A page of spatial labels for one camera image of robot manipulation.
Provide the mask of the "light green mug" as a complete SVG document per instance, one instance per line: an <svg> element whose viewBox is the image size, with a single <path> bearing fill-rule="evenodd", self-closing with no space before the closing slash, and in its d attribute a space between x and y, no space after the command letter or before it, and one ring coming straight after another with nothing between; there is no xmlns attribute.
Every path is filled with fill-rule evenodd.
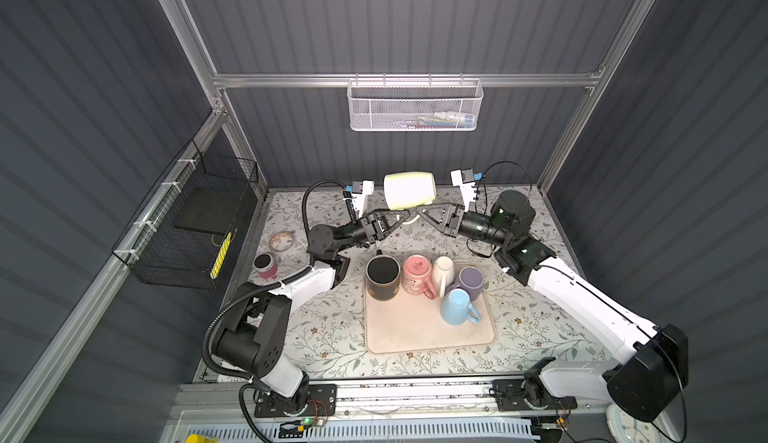
<svg viewBox="0 0 768 443"><path fill-rule="evenodd" d="M409 210L431 205L436 197L436 183L430 172L392 173L384 177L384 196L390 211Z"/></svg>

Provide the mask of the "pink patterned mug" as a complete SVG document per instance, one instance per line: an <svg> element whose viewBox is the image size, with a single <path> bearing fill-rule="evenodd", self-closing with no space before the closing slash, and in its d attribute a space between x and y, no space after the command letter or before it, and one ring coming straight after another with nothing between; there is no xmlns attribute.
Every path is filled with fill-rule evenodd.
<svg viewBox="0 0 768 443"><path fill-rule="evenodd" d="M432 264L423 255L409 256L403 265L402 287L411 296L435 299L437 292L431 280Z"/></svg>

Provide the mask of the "light blue mug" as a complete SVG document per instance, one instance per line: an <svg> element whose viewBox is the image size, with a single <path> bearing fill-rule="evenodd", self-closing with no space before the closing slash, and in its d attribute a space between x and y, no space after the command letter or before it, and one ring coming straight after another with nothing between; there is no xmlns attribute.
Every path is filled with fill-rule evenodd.
<svg viewBox="0 0 768 443"><path fill-rule="evenodd" d="M480 323L482 316L474 307L470 295L463 289L454 289L446 294L440 307L442 320L452 326L465 322Z"/></svg>

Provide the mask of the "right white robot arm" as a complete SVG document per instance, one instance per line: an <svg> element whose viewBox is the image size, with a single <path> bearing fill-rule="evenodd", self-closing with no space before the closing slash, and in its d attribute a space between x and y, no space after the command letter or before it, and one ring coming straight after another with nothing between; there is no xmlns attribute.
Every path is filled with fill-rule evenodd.
<svg viewBox="0 0 768 443"><path fill-rule="evenodd" d="M488 214L458 204L422 205L416 213L440 233L495 247L502 272L545 296L595 336L608 351L603 362L568 363L545 357L524 374L521 393L533 409L563 399L612 402L629 416L655 420L688 383L688 338L660 327L592 286L530 233L536 212L528 198L502 192Z"/></svg>

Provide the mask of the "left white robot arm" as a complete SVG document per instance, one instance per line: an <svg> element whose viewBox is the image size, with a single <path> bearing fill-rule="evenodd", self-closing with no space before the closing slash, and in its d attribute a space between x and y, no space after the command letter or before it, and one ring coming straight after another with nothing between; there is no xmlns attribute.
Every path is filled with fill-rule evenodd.
<svg viewBox="0 0 768 443"><path fill-rule="evenodd" d="M283 355L290 317L344 280L350 259L342 251L385 240L410 216L408 209L375 209L342 226L313 226L306 233L306 267L267 285L242 284L209 324L201 350L205 366L252 382L292 408L304 405L309 377Z"/></svg>

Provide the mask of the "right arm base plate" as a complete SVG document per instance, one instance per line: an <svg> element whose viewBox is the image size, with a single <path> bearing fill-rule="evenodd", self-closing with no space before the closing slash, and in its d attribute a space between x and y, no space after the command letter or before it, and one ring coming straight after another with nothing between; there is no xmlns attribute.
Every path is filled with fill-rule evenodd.
<svg viewBox="0 0 768 443"><path fill-rule="evenodd" d="M578 407L574 397L554 397L535 378L493 380L489 394L496 401L500 411L570 411Z"/></svg>

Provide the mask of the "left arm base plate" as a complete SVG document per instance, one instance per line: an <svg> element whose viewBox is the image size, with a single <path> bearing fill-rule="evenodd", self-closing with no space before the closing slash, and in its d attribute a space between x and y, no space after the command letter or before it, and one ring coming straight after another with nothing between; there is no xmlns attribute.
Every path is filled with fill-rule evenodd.
<svg viewBox="0 0 768 443"><path fill-rule="evenodd" d="M335 414L338 387L335 384L302 384L292 397L272 391L256 396L252 415L256 418L314 417Z"/></svg>

